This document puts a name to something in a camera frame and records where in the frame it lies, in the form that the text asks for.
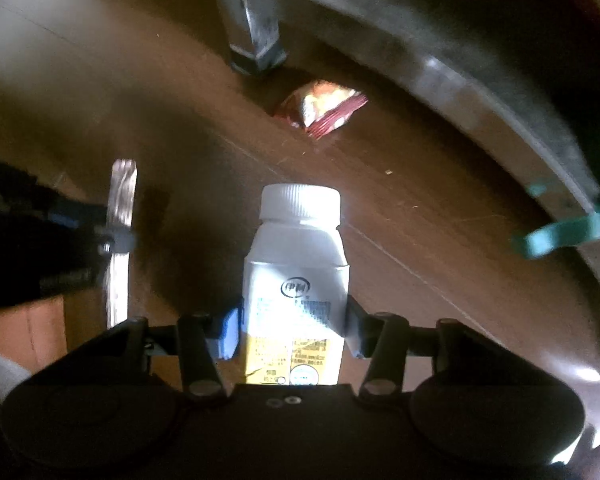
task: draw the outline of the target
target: metal bolt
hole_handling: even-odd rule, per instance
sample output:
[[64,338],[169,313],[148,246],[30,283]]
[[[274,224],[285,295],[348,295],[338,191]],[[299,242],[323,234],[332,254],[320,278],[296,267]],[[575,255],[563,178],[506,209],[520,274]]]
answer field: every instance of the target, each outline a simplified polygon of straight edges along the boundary
[[222,390],[222,384],[211,379],[200,379],[189,385],[189,393],[197,397],[211,397]]
[[371,379],[364,384],[363,388],[371,395],[384,396],[391,395],[397,386],[389,379]]
[[281,408],[284,405],[284,402],[280,399],[267,399],[265,404],[270,408]]
[[98,246],[98,254],[109,254],[111,252],[111,244],[103,243]]

